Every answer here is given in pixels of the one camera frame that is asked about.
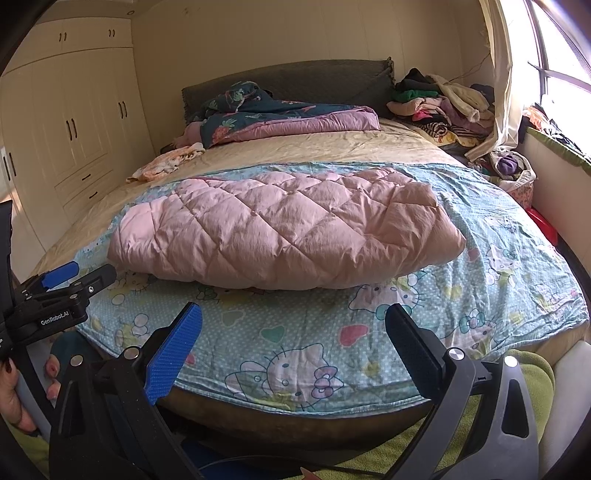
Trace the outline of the person's left hand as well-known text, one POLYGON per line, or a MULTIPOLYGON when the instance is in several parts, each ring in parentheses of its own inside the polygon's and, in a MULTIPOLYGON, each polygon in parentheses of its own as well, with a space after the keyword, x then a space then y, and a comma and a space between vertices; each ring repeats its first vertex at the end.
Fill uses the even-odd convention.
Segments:
MULTIPOLYGON (((50 382, 46 389, 46 397, 50 402, 56 401, 60 392, 59 373, 60 362, 55 355, 50 354, 44 365, 44 375, 50 382)), ((20 371, 12 359, 1 364, 1 416, 23 433, 33 434, 38 426, 23 403, 18 387, 20 377, 20 371)))

